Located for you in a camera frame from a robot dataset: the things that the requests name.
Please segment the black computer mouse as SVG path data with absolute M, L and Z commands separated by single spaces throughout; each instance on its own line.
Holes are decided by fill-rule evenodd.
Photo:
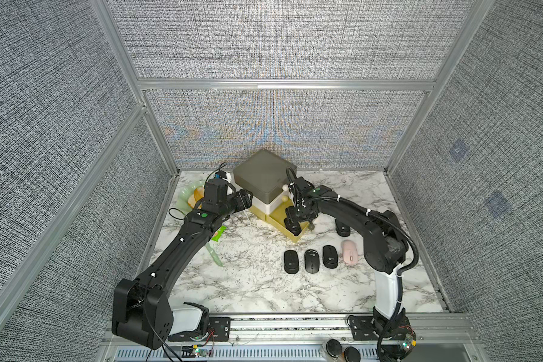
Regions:
M 345 223 L 341 223 L 336 220 L 336 233 L 343 238 L 347 238 L 351 235 L 351 228 Z
M 325 268 L 335 269 L 339 264 L 339 254 L 332 245 L 324 245 L 322 248 L 322 260 Z
M 295 250 L 286 250 L 284 252 L 284 270 L 289 275 L 295 275 L 300 270 L 300 260 Z
M 299 236 L 302 232 L 300 222 L 297 217 L 297 211 L 294 206 L 289 206 L 285 209 L 286 217 L 284 224 L 286 229 L 294 236 Z
M 308 249 L 304 254 L 304 266 L 307 273 L 316 274 L 320 268 L 320 257 L 316 250 Z

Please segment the grey three-drawer storage box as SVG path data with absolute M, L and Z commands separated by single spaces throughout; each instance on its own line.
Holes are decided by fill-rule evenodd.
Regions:
M 286 227 L 286 209 L 294 204 L 288 188 L 288 168 L 297 171 L 295 164 L 261 149 L 233 170 L 233 180 L 235 185 L 253 193 L 253 214 L 297 243 L 309 229 L 309 223 L 298 223 L 295 231 Z

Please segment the pink computer mouse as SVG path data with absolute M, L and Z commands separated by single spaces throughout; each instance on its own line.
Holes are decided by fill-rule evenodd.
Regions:
M 342 260 L 346 265 L 356 265 L 359 260 L 357 245 L 352 240 L 345 240 L 341 244 Z

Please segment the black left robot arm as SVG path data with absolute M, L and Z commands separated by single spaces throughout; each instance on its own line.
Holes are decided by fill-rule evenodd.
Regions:
M 134 280 L 121 280 L 113 295 L 112 332 L 156 350 L 168 336 L 207 332 L 208 310 L 193 303 L 173 310 L 169 296 L 191 259 L 232 214 L 252 206 L 253 193 L 235 190 L 225 179 L 210 179 L 205 197 L 184 218 L 166 250 Z

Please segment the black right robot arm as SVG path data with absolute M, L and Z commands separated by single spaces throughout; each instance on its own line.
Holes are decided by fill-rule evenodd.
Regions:
M 403 307 L 403 274 L 419 262 L 415 242 L 391 211 L 373 211 L 327 186 L 314 186 L 291 167 L 286 168 L 286 175 L 285 188 L 294 203 L 285 211 L 284 224 L 290 233 L 300 234 L 301 223 L 312 223 L 319 214 L 327 214 L 362 236 L 364 258 L 375 273 L 372 326 L 377 336 L 376 354 L 381 361 L 404 360 L 416 345 L 416 332 Z

